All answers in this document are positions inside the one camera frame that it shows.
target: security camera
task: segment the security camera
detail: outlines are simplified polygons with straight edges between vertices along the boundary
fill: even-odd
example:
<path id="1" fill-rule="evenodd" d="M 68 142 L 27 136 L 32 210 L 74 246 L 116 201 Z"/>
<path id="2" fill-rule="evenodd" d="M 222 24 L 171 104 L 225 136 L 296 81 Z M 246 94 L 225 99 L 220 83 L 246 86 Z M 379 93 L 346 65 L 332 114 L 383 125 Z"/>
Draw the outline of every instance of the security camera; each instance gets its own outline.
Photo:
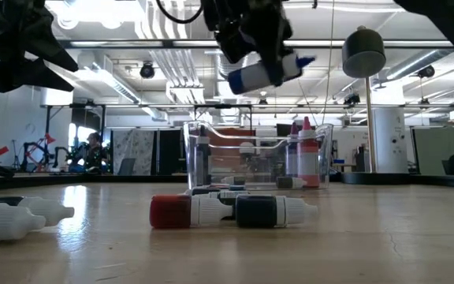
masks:
<path id="1" fill-rule="evenodd" d="M 144 62 L 141 68 L 140 75 L 143 79 L 151 79 L 155 75 L 155 70 L 152 62 Z"/>
<path id="2" fill-rule="evenodd" d="M 420 78 L 431 78 L 435 75 L 435 69 L 431 65 L 428 65 L 427 67 L 419 70 L 417 75 Z"/>

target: hair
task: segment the hair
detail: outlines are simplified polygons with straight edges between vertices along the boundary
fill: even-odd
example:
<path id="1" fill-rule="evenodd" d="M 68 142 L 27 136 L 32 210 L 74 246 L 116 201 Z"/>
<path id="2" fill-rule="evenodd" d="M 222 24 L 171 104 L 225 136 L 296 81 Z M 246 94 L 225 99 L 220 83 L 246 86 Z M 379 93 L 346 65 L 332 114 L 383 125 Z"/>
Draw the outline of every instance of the hair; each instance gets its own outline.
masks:
<path id="1" fill-rule="evenodd" d="M 99 133 L 91 133 L 89 136 L 92 136 L 92 138 L 96 139 L 97 141 L 101 141 L 101 135 L 99 135 Z"/>

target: table surface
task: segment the table surface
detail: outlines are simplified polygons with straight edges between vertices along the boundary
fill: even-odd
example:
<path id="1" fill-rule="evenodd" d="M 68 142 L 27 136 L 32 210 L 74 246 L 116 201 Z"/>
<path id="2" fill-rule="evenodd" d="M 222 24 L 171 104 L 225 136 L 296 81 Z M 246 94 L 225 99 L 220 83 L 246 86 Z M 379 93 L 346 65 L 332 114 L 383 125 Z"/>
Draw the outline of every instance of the table surface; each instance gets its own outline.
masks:
<path id="1" fill-rule="evenodd" d="M 73 206 L 58 226 L 0 243 L 0 283 L 454 283 L 454 188 L 279 192 L 318 205 L 304 226 L 152 230 L 150 198 L 176 184 L 0 191 Z"/>

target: bottle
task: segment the bottle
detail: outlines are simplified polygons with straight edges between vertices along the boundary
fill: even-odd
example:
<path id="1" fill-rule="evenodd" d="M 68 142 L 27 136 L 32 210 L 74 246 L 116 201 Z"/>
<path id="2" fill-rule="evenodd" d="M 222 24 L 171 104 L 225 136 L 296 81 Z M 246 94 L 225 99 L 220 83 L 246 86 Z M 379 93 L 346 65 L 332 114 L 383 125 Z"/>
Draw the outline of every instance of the bottle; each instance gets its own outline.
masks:
<path id="1" fill-rule="evenodd" d="M 211 150 L 210 138 L 206 128 L 201 125 L 195 146 L 195 183 L 197 185 L 211 184 Z"/>
<path id="2" fill-rule="evenodd" d="M 278 177 L 276 180 L 279 189 L 301 189 L 305 185 L 306 182 L 298 177 Z"/>
<path id="3" fill-rule="evenodd" d="M 299 174 L 299 160 L 297 155 L 297 144 L 299 143 L 299 130 L 297 129 L 297 124 L 292 123 L 292 128 L 290 130 L 290 137 L 288 139 L 288 145 L 286 147 L 286 164 L 285 164 L 285 174 L 287 177 L 297 178 Z"/>
<path id="4" fill-rule="evenodd" d="M 299 131 L 299 146 L 297 147 L 299 178 L 302 178 L 306 188 L 318 188 L 320 186 L 318 166 L 318 141 L 315 139 L 309 118 L 304 118 L 303 129 Z"/>
<path id="5" fill-rule="evenodd" d="M 224 177 L 222 178 L 221 183 L 228 185 L 244 185 L 246 183 L 246 177 Z"/>
<path id="6" fill-rule="evenodd" d="M 298 58 L 295 53 L 283 57 L 281 60 L 285 74 L 283 81 L 300 77 L 303 73 L 303 67 L 312 63 L 314 60 L 315 58 Z M 231 91 L 235 95 L 254 91 L 272 84 L 261 62 L 232 71 L 229 73 L 227 81 L 229 82 Z"/>
<path id="7" fill-rule="evenodd" d="M 150 224 L 155 229 L 218 225 L 222 218 L 232 214 L 231 206 L 213 198 L 158 195 L 153 196 L 150 203 Z"/>
<path id="8" fill-rule="evenodd" d="M 215 198 L 220 200 L 220 202 L 224 205 L 232 206 L 233 207 L 233 214 L 230 216 L 226 216 L 224 220 L 235 220 L 236 219 L 236 198 L 241 194 L 250 194 L 247 191 L 229 191 L 229 190 L 222 190 L 220 192 L 210 192 L 207 194 L 199 194 L 196 195 L 199 198 Z"/>
<path id="9" fill-rule="evenodd" d="M 64 207 L 56 200 L 44 200 L 41 197 L 4 196 L 0 197 L 0 204 L 27 207 L 33 215 L 45 217 L 45 226 L 56 226 L 62 219 L 75 215 L 75 208 Z"/>
<path id="10" fill-rule="evenodd" d="M 41 230 L 45 221 L 45 217 L 31 214 L 26 207 L 0 203 L 0 241 L 20 240 L 32 230 Z"/>
<path id="11" fill-rule="evenodd" d="M 239 195 L 236 198 L 236 223 L 241 228 L 273 228 L 300 224 L 318 208 L 300 198 L 286 196 Z"/>

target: white pillar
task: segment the white pillar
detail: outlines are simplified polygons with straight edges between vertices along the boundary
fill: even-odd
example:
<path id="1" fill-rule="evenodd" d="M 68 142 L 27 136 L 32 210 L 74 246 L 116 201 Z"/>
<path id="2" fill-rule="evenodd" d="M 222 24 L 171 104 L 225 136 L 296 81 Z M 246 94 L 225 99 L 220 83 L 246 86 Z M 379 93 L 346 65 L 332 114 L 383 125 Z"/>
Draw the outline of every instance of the white pillar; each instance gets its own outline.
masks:
<path id="1" fill-rule="evenodd" d="M 407 173 L 404 108 L 373 109 L 374 150 L 378 173 Z"/>

